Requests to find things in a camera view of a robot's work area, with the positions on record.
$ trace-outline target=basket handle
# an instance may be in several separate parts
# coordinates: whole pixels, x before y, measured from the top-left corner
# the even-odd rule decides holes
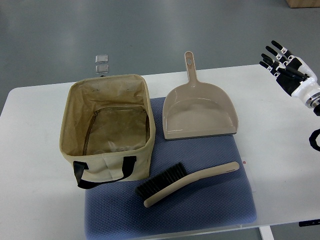
[[[78,183],[79,188],[92,189],[92,188],[94,188],[98,185],[101,185],[101,184],[110,184],[110,183],[120,181],[122,179],[126,179],[127,177],[129,177],[133,173],[136,161],[137,161],[136,156],[123,157],[123,164],[122,164],[123,177],[121,177],[117,180],[111,180],[111,181],[93,182],[93,181],[83,180],[82,176],[84,174],[84,171],[89,169],[88,164],[86,162],[74,161],[73,162],[73,171],[74,171],[74,176],[76,178],[76,181]]]

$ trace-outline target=brush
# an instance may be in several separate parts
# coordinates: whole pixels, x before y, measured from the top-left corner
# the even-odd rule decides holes
[[[136,187],[135,192],[144,200],[144,206],[149,208],[161,199],[190,183],[200,179],[230,173],[238,169],[239,164],[233,161],[188,174],[183,164],[179,162]]]

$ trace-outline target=white robotic arm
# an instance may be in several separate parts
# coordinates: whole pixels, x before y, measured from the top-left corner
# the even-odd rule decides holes
[[[276,77],[277,83],[292,97],[299,98],[308,108],[320,116],[320,86],[317,76],[300,58],[276,41],[271,42],[280,53],[269,46],[265,48],[275,56],[276,60],[262,54],[260,65]]]

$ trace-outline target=gray floor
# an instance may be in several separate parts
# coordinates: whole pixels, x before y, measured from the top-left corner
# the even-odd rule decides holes
[[[150,75],[185,71],[188,50],[199,70],[258,64],[276,40],[320,76],[319,26],[320,8],[290,9],[285,0],[2,0],[0,111],[13,88],[95,77],[101,54],[108,75]],[[271,229],[275,240],[320,236],[320,226]],[[247,229],[178,239],[261,237]]]

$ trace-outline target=white table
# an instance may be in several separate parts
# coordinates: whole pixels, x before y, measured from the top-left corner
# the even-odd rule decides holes
[[[255,222],[206,232],[319,219],[320,152],[308,139],[320,128],[320,118],[259,65],[198,70],[197,75],[231,98],[239,119],[234,138],[256,189]],[[187,82],[186,72],[143,77],[151,98],[165,97]],[[0,117],[1,239],[85,239],[85,191],[59,150],[72,84],[20,87],[8,95]]]

